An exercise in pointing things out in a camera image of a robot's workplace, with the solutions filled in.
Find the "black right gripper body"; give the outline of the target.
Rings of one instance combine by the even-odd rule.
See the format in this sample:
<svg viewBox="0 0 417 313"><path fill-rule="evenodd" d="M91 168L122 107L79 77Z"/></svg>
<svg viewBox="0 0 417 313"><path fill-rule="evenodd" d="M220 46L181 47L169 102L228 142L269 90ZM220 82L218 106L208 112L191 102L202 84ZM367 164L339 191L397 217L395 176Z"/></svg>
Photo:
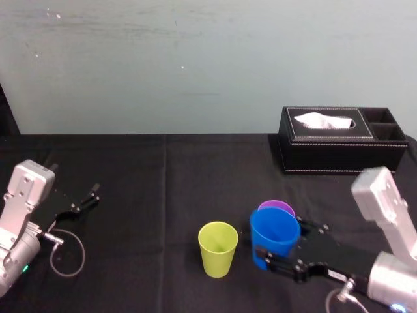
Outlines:
<svg viewBox="0 0 417 313"><path fill-rule="evenodd" d="M296 282L307 282L313 276L338 282L351 278L355 288L366 289L377 254L339 243L323 227L303 226L293 258Z"/></svg>

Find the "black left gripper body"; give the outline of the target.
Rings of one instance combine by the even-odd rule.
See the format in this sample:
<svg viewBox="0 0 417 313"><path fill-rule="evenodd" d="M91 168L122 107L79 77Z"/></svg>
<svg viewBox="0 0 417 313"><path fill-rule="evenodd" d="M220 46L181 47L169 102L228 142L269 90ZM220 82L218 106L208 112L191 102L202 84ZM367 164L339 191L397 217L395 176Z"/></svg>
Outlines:
<svg viewBox="0 0 417 313"><path fill-rule="evenodd" d="M53 187L48 197L32 214L31 222L38 225L42 232L49 232L60 219L73 213L75 209L76 202L65 191Z"/></svg>

